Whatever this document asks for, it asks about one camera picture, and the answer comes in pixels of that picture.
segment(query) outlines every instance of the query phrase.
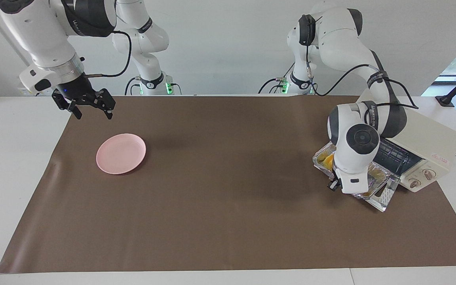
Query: oven knob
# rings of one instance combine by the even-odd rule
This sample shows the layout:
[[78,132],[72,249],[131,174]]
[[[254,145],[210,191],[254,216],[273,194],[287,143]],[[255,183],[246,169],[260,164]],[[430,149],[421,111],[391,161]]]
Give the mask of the oven knob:
[[417,180],[417,179],[410,179],[409,180],[409,187],[410,188],[415,188],[415,187],[418,187],[420,186],[422,183],[420,182],[420,180]]
[[424,169],[422,172],[427,180],[432,180],[436,177],[436,172],[432,169]]

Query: white table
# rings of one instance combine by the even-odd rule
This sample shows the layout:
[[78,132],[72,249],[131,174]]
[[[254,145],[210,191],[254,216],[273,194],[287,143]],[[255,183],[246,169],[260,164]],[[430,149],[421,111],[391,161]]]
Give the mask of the white table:
[[[416,97],[419,112],[456,130],[456,110]],[[68,121],[49,97],[0,97],[0,260]],[[456,159],[439,180],[456,212]],[[0,274],[0,284],[456,284],[454,267]]]

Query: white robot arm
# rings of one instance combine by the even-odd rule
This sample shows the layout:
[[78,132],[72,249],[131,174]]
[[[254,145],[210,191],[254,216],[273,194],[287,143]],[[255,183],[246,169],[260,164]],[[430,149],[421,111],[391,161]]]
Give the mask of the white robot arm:
[[[150,21],[147,34],[152,34],[150,31],[152,21],[142,1],[120,0],[118,4],[129,5],[119,9],[125,22],[144,29],[145,24]],[[55,87],[58,91],[55,91],[52,97],[58,107],[72,112],[78,119],[82,114],[76,105],[91,105],[103,110],[108,119],[112,118],[112,110],[116,102],[107,89],[94,91],[88,78],[119,76],[125,71],[127,65],[122,72],[115,75],[86,75],[82,58],[76,54],[67,37],[73,35],[106,37],[110,34],[117,36],[126,34],[114,31],[115,0],[0,0],[0,15],[20,45],[31,54],[32,65],[19,76],[30,92],[37,93],[49,87]],[[156,47],[154,50],[166,49],[168,36],[155,25],[154,30],[164,42],[161,47]],[[129,45],[127,43],[125,45],[127,47],[124,50],[128,53]],[[136,41],[134,46],[138,47],[139,52],[142,50],[141,47],[144,50],[152,50],[145,44],[141,45],[140,40]],[[161,70],[156,71],[159,70],[159,63],[155,57],[148,61],[147,65],[140,66],[143,67],[139,68],[141,74],[147,72],[146,75],[150,78],[155,79],[161,73]]]
[[[152,21],[141,0],[118,0],[116,7],[118,18],[132,26],[123,31],[131,37],[131,59],[138,69],[143,94],[170,94],[172,78],[161,70],[156,56],[150,54],[167,49],[169,39],[166,31]],[[114,34],[112,42],[117,51],[128,54],[128,41],[123,35]]]
[[337,105],[328,117],[328,135],[337,148],[333,171],[347,194],[367,191],[367,168],[378,152],[380,136],[394,137],[407,122],[380,60],[358,39],[361,29],[358,10],[317,6],[288,34],[295,54],[295,67],[287,78],[289,93],[308,94],[314,88],[315,65],[304,54],[309,50],[328,67],[356,72],[374,97],[374,101]]

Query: black strap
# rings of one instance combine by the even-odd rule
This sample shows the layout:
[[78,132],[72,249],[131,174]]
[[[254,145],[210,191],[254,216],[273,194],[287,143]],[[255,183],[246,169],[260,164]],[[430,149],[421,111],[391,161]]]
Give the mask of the black strap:
[[144,83],[144,85],[145,85],[145,87],[147,87],[147,89],[156,89],[158,84],[163,81],[163,78],[165,78],[165,76],[163,75],[163,72],[161,72],[161,75],[154,80],[147,81],[142,78],[141,81],[142,81],[142,83]]
[[388,73],[384,70],[380,70],[369,77],[367,86],[370,88],[376,81],[382,83],[385,78],[388,78]]
[[150,29],[150,26],[152,26],[152,19],[149,17],[149,20],[147,20],[147,23],[143,24],[143,26],[138,29],[138,34],[145,33],[148,29]]
[[106,37],[109,36],[114,28],[110,23],[107,27],[99,28],[93,26],[91,23],[85,19],[79,17],[76,12],[73,10],[74,2],[73,0],[61,0],[63,7],[65,8],[66,18],[70,24],[70,27],[73,31],[79,36],[99,36]]
[[309,85],[311,85],[309,81],[303,81],[296,78],[295,75],[293,75],[293,72],[290,75],[290,79],[293,83],[295,83],[295,85],[297,85],[302,90],[307,89]]
[[300,35],[298,43],[303,46],[310,46],[313,43],[316,33],[316,21],[311,15],[302,15],[298,20]]
[[378,125],[379,125],[379,117],[378,117],[378,106],[374,101],[363,101],[367,106],[367,109],[369,109],[369,121],[367,121],[367,124],[376,130],[378,130]]

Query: brown table mat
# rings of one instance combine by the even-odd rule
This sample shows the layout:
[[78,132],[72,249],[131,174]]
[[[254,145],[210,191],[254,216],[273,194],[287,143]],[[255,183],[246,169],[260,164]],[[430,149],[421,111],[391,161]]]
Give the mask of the brown table mat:
[[[0,273],[456,265],[456,214],[437,183],[380,213],[312,164],[326,119],[356,97],[119,97],[112,121],[70,119]],[[108,175],[113,135],[147,144]]]

